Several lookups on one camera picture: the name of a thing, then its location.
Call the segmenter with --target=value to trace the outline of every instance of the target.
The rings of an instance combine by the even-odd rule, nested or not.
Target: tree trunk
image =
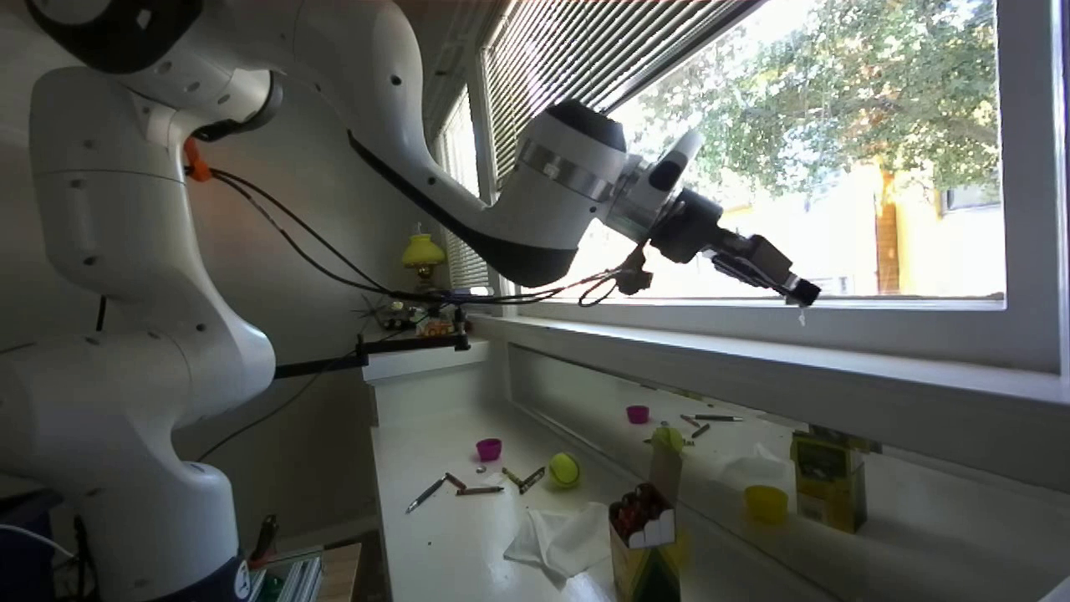
[[[881,200],[876,205],[876,290],[878,294],[899,294],[899,222],[892,182],[896,174],[881,170]]]

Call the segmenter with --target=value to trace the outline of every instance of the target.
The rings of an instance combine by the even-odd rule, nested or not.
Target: lamp shade
[[[401,253],[401,264],[406,267],[438,265],[446,261],[446,253],[431,241],[431,234],[409,236],[409,246]]]

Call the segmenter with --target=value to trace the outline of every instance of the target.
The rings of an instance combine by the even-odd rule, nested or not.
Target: blue object
[[[63,498],[42,490],[0,499],[0,523],[51,539],[48,511]],[[0,602],[52,602],[52,558],[49,545],[24,535],[0,530]]]

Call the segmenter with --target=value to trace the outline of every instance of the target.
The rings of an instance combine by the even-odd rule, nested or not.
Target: yellow lamp
[[[419,289],[430,289],[434,288],[430,281],[434,266],[445,262],[445,251],[431,241],[431,234],[421,231],[417,222],[415,233],[409,236],[409,246],[401,253],[401,264],[416,269],[416,275],[421,279]]]

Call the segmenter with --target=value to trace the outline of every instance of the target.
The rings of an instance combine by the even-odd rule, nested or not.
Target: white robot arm
[[[816,297],[773,245],[718,227],[720,207],[679,188],[697,136],[646,165],[626,153],[620,124],[578,103],[529,124],[514,174],[486,206],[428,152],[419,51],[392,3],[28,5],[87,65],[49,73],[33,91],[31,158],[48,257],[137,328],[0,353],[0,470],[47,483],[74,505],[106,602],[248,596],[229,482],[181,462],[170,433],[262,392],[275,358],[201,263],[181,150],[189,136],[215,139],[269,120],[282,94],[274,73],[323,94],[355,155],[519,283],[563,276],[597,217],[673,260],[706,252],[799,305]]]

